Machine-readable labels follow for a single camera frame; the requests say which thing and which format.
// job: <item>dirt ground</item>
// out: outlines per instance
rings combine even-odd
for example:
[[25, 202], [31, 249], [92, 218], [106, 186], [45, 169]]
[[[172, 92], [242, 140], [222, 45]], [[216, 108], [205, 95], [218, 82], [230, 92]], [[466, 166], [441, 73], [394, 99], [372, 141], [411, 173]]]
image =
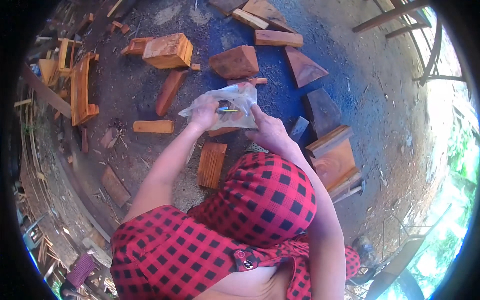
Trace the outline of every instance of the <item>dirt ground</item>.
[[[353, 33], [352, 27], [379, 14], [372, 1], [270, 2], [285, 15], [291, 27], [303, 34], [302, 53], [330, 74], [297, 89], [282, 49], [256, 46], [260, 66], [258, 77], [268, 79], [268, 84], [257, 86], [258, 103], [268, 114], [281, 118], [289, 129], [299, 115], [305, 117], [300, 96], [320, 87], [327, 91], [342, 110], [342, 123], [351, 126], [355, 133], [350, 142], [357, 166], [366, 180], [362, 195], [355, 194], [336, 204], [345, 242], [349, 244], [359, 234], [367, 234], [381, 255], [385, 220], [386, 253], [393, 251], [399, 233], [398, 222], [391, 215], [403, 219], [408, 213], [420, 216], [418, 220], [421, 221], [442, 181], [445, 168], [431, 163], [434, 136], [429, 126], [426, 88], [412, 82], [413, 77], [421, 75], [421, 66], [411, 38], [403, 35], [388, 41], [385, 39], [386, 33], [400, 28], [398, 21], [362, 34]], [[68, 120], [63, 121], [63, 130], [59, 129], [58, 122], [53, 123], [52, 136], [63, 132], [62, 138], [72, 142], [73, 167], [82, 179], [82, 187], [95, 206], [107, 212], [106, 218], [114, 228], [129, 205], [119, 208], [98, 195], [98, 189], [102, 189], [100, 177], [105, 164], [112, 166], [134, 197], [156, 157], [186, 126], [185, 118], [177, 113], [202, 93], [226, 85], [225, 80], [208, 67], [208, 58], [239, 45], [253, 45], [250, 27], [231, 17], [225, 18], [206, 1], [199, 1], [197, 9], [194, 3], [139, 0], [122, 20], [130, 26], [129, 33], [123, 35], [117, 31], [111, 36], [85, 37], [83, 50], [100, 55], [90, 76], [90, 102], [99, 105], [100, 113], [86, 123], [88, 154], [79, 151], [79, 133], [68, 125]], [[384, 1], [380, 3], [384, 9], [389, 8]], [[202, 65], [200, 72], [189, 73], [164, 118], [156, 115], [155, 101], [168, 70], [156, 69], [140, 57], [120, 54], [139, 23], [137, 37], [184, 32], [194, 47], [192, 62]], [[136, 120], [158, 119], [173, 120], [174, 133], [134, 133], [132, 130]], [[123, 136], [113, 149], [105, 150], [99, 141], [109, 126], [121, 129]], [[302, 137], [301, 147], [313, 142], [310, 130]], [[228, 144], [222, 177], [248, 145], [241, 131], [216, 138], [204, 134], [198, 144], [204, 141]], [[56, 149], [56, 145], [47, 146]], [[196, 185], [200, 152], [201, 149], [196, 147], [175, 185], [175, 205], [182, 211], [199, 204], [213, 192]], [[428, 176], [432, 170], [437, 171]], [[380, 179], [381, 172], [386, 186]], [[60, 189], [55, 191], [58, 199], [63, 199], [66, 194], [67, 191]], [[73, 229], [74, 235], [78, 235], [78, 238], [74, 237], [75, 242], [81, 240], [80, 237], [92, 225], [85, 221], [80, 209], [75, 205], [66, 206], [62, 201], [54, 205], [68, 220], [67, 225]]]

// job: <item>person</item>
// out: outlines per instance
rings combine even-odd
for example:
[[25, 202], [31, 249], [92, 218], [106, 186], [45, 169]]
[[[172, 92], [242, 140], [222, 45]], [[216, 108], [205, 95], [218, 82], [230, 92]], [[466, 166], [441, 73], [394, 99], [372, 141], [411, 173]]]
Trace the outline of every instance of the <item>person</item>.
[[60, 297], [63, 300], [75, 300], [76, 297], [78, 297], [78, 299], [89, 300], [89, 297], [80, 294], [77, 290], [82, 286], [84, 281], [89, 278], [89, 275], [96, 267], [97, 264], [92, 257], [87, 253], [83, 254], [72, 271], [65, 276], [65, 281], [59, 289]]
[[217, 107], [204, 97], [112, 236], [119, 298], [343, 299], [359, 257], [344, 246], [328, 192], [299, 146], [258, 105], [258, 131], [246, 134], [269, 153], [245, 154], [220, 190], [186, 214], [173, 206], [175, 179]]

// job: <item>hand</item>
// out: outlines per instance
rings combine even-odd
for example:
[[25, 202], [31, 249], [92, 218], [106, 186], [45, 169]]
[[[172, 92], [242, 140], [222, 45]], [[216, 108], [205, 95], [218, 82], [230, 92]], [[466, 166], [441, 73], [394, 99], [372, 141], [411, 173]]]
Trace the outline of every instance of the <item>hand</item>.
[[293, 161], [298, 155], [303, 158], [300, 147], [290, 139], [280, 119], [267, 115], [256, 104], [252, 105], [251, 110], [258, 131], [245, 132], [249, 140], [290, 161]]
[[208, 130], [218, 120], [218, 101], [211, 96], [201, 95], [195, 100], [199, 106], [192, 110], [190, 123], [195, 123], [203, 131]]

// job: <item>plastic bag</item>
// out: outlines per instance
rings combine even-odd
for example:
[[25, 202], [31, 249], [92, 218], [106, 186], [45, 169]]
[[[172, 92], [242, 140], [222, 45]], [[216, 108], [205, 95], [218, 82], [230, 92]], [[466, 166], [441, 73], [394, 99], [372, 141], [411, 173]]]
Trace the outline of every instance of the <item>plastic bag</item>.
[[219, 101], [219, 107], [227, 106], [228, 109], [238, 110], [237, 112], [219, 112], [218, 121], [209, 130], [222, 127], [257, 128], [250, 111], [250, 107], [257, 103], [257, 89], [251, 83], [242, 82], [208, 91], [196, 98], [188, 108], [179, 112], [179, 115], [190, 117], [192, 110], [204, 103], [205, 96], [211, 96], [212, 101]]

